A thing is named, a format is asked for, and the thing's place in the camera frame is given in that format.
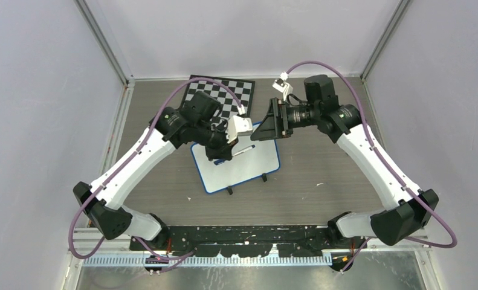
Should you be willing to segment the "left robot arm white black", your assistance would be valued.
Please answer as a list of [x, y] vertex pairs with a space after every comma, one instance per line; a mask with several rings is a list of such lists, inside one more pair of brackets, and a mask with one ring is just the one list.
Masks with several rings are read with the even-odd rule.
[[241, 118], [228, 119], [225, 129], [210, 120], [221, 108], [208, 94], [198, 91], [178, 108], [165, 107], [150, 122], [134, 147], [105, 174], [73, 188], [77, 201], [92, 224], [107, 240], [127, 234], [145, 241], [153, 250], [167, 245], [169, 229], [155, 214], [144, 214], [124, 205], [135, 186], [164, 158], [181, 145], [196, 142], [205, 147], [209, 160], [231, 160], [239, 129], [249, 129]]

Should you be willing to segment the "blue white marker pen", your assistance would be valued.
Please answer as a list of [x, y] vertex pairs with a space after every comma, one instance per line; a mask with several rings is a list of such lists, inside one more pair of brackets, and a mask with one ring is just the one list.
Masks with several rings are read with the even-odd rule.
[[[243, 148], [243, 149], [237, 151], [236, 153], [233, 153], [231, 156], [232, 156], [233, 158], [234, 158], [234, 157], [237, 157], [237, 156], [239, 156], [239, 155], [241, 155], [241, 154], [244, 154], [244, 153], [246, 153], [246, 152], [248, 152], [248, 151], [253, 150], [255, 147], [256, 147], [255, 145], [250, 145], [250, 146], [248, 146], [248, 147], [245, 147], [245, 148]], [[213, 163], [214, 163], [214, 165], [218, 166], [218, 165], [220, 165], [220, 164], [222, 164], [222, 163], [224, 163], [224, 162], [226, 162], [226, 161], [227, 161], [226, 159], [218, 159], [218, 160], [214, 161]]]

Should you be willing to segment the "whiteboard with blue frame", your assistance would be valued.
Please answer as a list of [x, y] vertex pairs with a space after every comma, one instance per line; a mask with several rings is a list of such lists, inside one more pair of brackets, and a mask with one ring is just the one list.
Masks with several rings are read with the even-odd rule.
[[275, 140], [251, 141], [249, 137], [239, 137], [232, 154], [250, 145], [256, 147], [218, 166], [213, 163], [216, 160], [208, 160], [204, 146], [197, 143], [191, 145], [191, 154], [207, 194], [222, 190], [232, 194], [233, 187], [256, 178], [267, 182], [268, 175], [280, 169], [279, 150]]

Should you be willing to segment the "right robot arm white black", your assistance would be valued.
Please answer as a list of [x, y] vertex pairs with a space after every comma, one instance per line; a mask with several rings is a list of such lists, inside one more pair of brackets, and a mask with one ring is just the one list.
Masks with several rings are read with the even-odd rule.
[[423, 191], [406, 178], [391, 157], [372, 137], [370, 127], [361, 120], [354, 105], [341, 105], [334, 83], [325, 74], [304, 80], [305, 100], [296, 105], [292, 86], [284, 74], [273, 82], [283, 94], [271, 98], [266, 116], [251, 135], [253, 141], [288, 138], [299, 127], [316, 126], [355, 162], [378, 194], [383, 209], [371, 213], [347, 211], [328, 221], [328, 242], [342, 248], [353, 237], [376, 237], [386, 245], [423, 229], [439, 198], [434, 190]]

